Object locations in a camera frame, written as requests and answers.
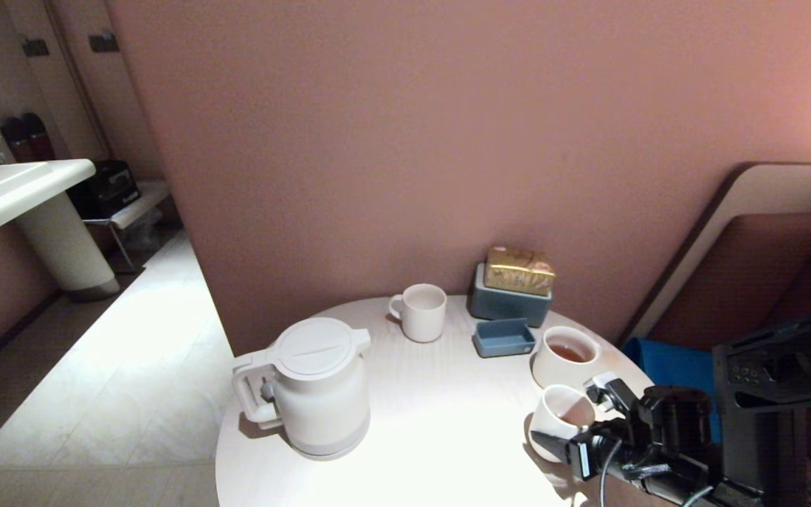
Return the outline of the gold foil packet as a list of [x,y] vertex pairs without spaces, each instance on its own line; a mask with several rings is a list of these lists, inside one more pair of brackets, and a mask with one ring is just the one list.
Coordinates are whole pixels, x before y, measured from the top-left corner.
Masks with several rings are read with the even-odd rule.
[[487,250],[484,269],[485,286],[492,289],[537,296],[553,291],[555,266],[544,251],[494,245]]

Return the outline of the small blue tray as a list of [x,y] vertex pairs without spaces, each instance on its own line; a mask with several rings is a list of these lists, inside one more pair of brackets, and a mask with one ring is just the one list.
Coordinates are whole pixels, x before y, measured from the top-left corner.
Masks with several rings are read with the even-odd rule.
[[482,358],[528,354],[536,346],[534,334],[524,318],[479,322],[471,341]]

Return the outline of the blue rectangular box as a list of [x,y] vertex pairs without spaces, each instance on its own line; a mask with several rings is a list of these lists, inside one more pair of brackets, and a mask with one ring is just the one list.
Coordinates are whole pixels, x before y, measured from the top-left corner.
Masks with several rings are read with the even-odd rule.
[[485,263],[477,263],[467,309],[480,320],[518,320],[524,318],[528,327],[539,328],[553,307],[552,291],[545,296],[509,292],[485,285]]

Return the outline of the dark brown bottle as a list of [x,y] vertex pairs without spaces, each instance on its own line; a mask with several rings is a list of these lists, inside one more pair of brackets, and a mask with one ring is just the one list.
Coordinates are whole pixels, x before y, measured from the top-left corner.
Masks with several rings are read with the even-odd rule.
[[54,145],[42,119],[36,113],[24,113],[20,119],[25,126],[27,141],[36,160],[54,160],[56,157]]
[[35,160],[22,119],[15,116],[4,118],[0,124],[0,131],[17,163],[31,163]]

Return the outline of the white round kettle base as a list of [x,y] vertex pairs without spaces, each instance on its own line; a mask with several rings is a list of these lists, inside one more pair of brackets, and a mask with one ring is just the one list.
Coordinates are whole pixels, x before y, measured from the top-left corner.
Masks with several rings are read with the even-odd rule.
[[340,442],[332,445],[306,445],[306,443],[303,443],[303,441],[293,439],[293,437],[290,437],[289,435],[285,435],[284,437],[286,437],[286,440],[292,449],[299,453],[299,455],[302,455],[304,458],[318,461],[328,461],[342,458],[342,456],[346,456],[354,449],[357,449],[357,447],[360,446],[360,443],[363,442],[364,438],[369,433],[370,423],[370,418],[369,420],[365,420],[364,423],[354,431],[354,433],[345,437],[345,439],[342,439]]

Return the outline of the brown booth bench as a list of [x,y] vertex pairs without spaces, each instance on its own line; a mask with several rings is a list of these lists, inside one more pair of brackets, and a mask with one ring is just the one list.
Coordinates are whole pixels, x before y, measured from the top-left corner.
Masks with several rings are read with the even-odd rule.
[[811,164],[731,172],[627,325],[634,338],[710,350],[811,314]]

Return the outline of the black box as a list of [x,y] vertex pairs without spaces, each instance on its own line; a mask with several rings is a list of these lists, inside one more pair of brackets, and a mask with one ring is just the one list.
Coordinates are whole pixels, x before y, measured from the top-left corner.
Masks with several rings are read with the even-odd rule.
[[94,175],[67,191],[84,220],[107,219],[141,196],[131,167],[126,161],[94,162]]

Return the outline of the large white ribbed cup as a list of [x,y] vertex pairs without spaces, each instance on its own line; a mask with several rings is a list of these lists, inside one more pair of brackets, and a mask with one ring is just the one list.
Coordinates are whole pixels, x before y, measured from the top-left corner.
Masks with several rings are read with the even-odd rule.
[[532,378],[547,388],[563,384],[581,388],[599,372],[602,347],[592,336],[567,325],[544,331],[532,361]]

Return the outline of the white ribbed cylinder bin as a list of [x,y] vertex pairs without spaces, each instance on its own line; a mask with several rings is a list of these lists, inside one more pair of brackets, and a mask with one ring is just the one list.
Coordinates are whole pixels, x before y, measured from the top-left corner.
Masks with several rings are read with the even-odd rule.
[[59,192],[16,218],[39,260],[68,298],[103,301],[121,289],[68,194]]

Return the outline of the white metal-legged shelf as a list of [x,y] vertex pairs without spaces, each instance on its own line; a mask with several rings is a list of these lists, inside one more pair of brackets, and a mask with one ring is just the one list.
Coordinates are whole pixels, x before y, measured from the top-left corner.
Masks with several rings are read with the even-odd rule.
[[110,215],[109,218],[82,219],[82,222],[88,227],[104,227],[110,232],[127,266],[127,270],[123,270],[119,274],[139,272],[125,248],[122,232],[170,196],[170,188],[165,180],[142,180],[137,184],[137,189],[139,198]]

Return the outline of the small white ribbed cup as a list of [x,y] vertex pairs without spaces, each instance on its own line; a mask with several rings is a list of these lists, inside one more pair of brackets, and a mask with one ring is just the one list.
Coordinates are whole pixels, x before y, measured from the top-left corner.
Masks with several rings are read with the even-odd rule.
[[596,409],[578,389],[565,384],[553,384],[541,393],[527,430],[529,445],[542,459],[560,464],[561,459],[532,439],[532,432],[571,439],[596,422]]

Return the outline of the blue cloth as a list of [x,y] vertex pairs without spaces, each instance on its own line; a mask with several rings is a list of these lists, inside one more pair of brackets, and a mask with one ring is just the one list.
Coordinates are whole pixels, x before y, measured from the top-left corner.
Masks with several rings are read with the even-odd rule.
[[656,385],[675,385],[707,392],[712,402],[709,414],[712,442],[722,443],[711,353],[646,338],[631,338],[622,347],[622,353]]

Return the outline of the white electric kettle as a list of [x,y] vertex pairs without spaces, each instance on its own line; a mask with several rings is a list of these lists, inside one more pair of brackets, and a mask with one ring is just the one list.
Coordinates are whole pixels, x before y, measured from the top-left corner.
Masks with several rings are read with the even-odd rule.
[[283,427],[306,445],[332,445],[369,420],[364,354],[369,330],[334,318],[290,325],[267,348],[234,359],[232,385],[244,416],[262,430]]

